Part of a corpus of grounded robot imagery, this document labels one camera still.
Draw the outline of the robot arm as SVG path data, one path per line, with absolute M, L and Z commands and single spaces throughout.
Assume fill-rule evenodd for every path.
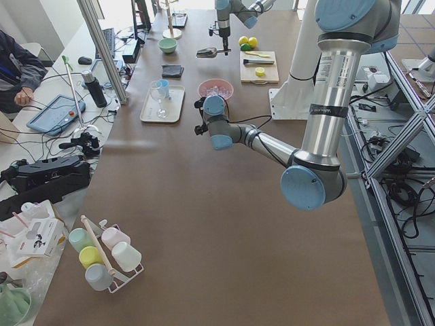
M 241 143 L 284 167 L 280 187 L 285 199 L 310 211 L 336 200 L 347 179 L 337 149 L 347 117 L 360 58 L 396 46 L 399 1 L 310 1 L 290 70 L 297 98 L 309 104 L 302 146 L 292 147 L 251 124 L 230 122 L 225 100 L 217 95 L 196 102 L 212 147 Z
M 258 21 L 258 17 L 269 11 L 275 0 L 254 1 L 246 7 L 240 0 L 215 0 L 215 11 L 217 20 L 209 27 L 209 36 L 215 32 L 222 38 L 223 51 L 227 56 L 230 48 L 228 38 L 230 37 L 230 15 L 234 14 L 247 28 L 251 29 Z

